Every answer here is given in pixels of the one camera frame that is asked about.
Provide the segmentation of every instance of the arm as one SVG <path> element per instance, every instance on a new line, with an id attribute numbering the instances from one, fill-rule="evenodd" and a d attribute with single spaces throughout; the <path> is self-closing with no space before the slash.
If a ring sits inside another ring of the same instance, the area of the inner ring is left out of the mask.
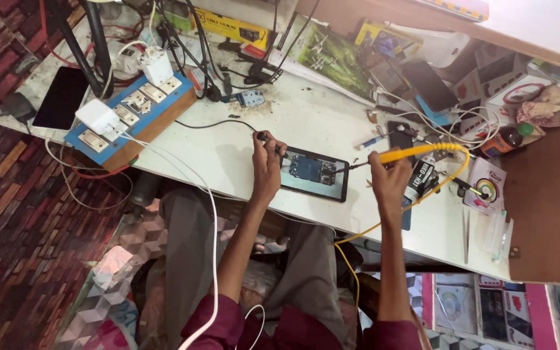
<path id="1" fill-rule="evenodd" d="M 377 322 L 365 331 L 363 347 L 420 350 L 423 347 L 409 310 L 401 240 L 401 200 L 412 164 L 404 158 L 387 164 L 386 169 L 377 152 L 372 152 L 368 161 L 381 218 L 381 284 Z"/>
<path id="2" fill-rule="evenodd" d="M 268 142 L 263 145 L 256 138 L 259 132 L 265 133 Z M 286 145 L 277 141 L 269 131 L 256 131 L 254 140 L 254 188 L 252 198 L 245 205 L 239 226 L 224 251 L 222 261 L 217 267 L 218 293 L 239 302 L 243 275 L 248 266 L 250 252 L 263 215 L 269 203 L 280 189 L 280 155 L 276 153 L 276 145 L 280 146 L 280 154 L 284 155 Z"/>
<path id="3" fill-rule="evenodd" d="M 280 189 L 280 157 L 276 154 L 276 145 L 284 155 L 286 145 L 274 139 L 268 131 L 264 132 L 268 142 L 263 143 L 254 133 L 254 188 L 252 197 L 245 205 L 241 220 L 230 239 L 222 260 L 217 266 L 218 312 L 215 321 L 189 349 L 226 349 L 234 348 L 241 337 L 245 320 L 241 306 L 238 305 L 243 275 L 248 266 L 250 252 L 258 226 L 263 219 L 269 203 Z M 183 338 L 190 337 L 200 329 L 214 311 L 213 286 L 209 295 L 202 298 L 198 307 L 181 331 Z"/>

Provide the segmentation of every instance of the phone circuit board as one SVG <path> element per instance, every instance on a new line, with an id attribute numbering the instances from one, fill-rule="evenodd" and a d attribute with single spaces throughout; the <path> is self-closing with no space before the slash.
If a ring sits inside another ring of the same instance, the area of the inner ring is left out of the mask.
<path id="1" fill-rule="evenodd" d="M 336 164 L 307 156 L 294 155 L 289 173 L 296 178 L 331 186 L 336 181 Z"/>

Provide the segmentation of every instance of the gray trousers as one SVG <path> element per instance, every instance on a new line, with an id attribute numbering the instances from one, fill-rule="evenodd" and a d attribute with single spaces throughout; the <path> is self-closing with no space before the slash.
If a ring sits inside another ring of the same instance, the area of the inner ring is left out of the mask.
<path id="1" fill-rule="evenodd" d="M 182 188 L 166 194 L 159 215 L 168 230 L 166 252 L 166 326 L 169 349 L 213 282 L 213 214 L 208 195 Z M 284 276 L 264 302 L 266 318 L 291 305 L 323 323 L 343 343 L 347 327 L 336 289 L 334 233 L 324 226 L 291 222 L 289 259 Z M 217 261 L 222 251 L 217 252 Z"/>

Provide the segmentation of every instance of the person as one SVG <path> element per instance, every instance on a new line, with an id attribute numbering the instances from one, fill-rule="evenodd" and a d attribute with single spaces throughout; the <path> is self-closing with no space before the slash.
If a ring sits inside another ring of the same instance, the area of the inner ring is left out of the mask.
<path id="1" fill-rule="evenodd" d="M 254 315 L 245 320 L 239 306 L 241 283 L 263 214 L 280 189 L 280 156 L 286 144 L 269 131 L 265 144 L 253 134 L 254 186 L 226 249 L 218 249 L 218 311 L 213 324 L 189 349 L 343 349 L 348 328 L 336 289 L 334 231 L 291 222 L 287 227 L 286 271 L 266 298 L 265 330 Z M 368 157 L 381 218 L 381 294 L 377 321 L 364 332 L 363 349 L 422 349 L 408 305 L 401 243 L 401 199 L 412 169 L 407 159 L 386 169 Z M 166 329 L 168 348 L 202 327 L 214 312 L 212 284 L 213 217 L 208 196 L 180 189 L 168 193 L 159 213 L 168 230 L 166 253 Z"/>

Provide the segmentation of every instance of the hand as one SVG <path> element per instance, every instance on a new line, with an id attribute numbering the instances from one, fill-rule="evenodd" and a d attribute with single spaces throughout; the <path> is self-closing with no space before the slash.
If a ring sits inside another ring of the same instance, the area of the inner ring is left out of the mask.
<path id="1" fill-rule="evenodd" d="M 256 138 L 258 133 L 265 133 L 267 142 L 262 143 Z M 280 156 L 284 156 L 286 144 L 274 138 L 269 131 L 255 131 L 252 134 L 254 140 L 254 189 L 251 202 L 269 206 L 280 189 Z M 280 155 L 276 153 L 276 146 L 280 146 Z"/>
<path id="2" fill-rule="evenodd" d="M 399 147 L 394 147 L 390 151 L 398 149 Z M 396 228 L 401 224 L 401 201 L 412 176 L 412 164 L 408 158 L 381 164 L 375 151 L 368 156 L 368 162 L 371 164 L 373 192 L 379 205 L 382 224 L 388 228 Z"/>

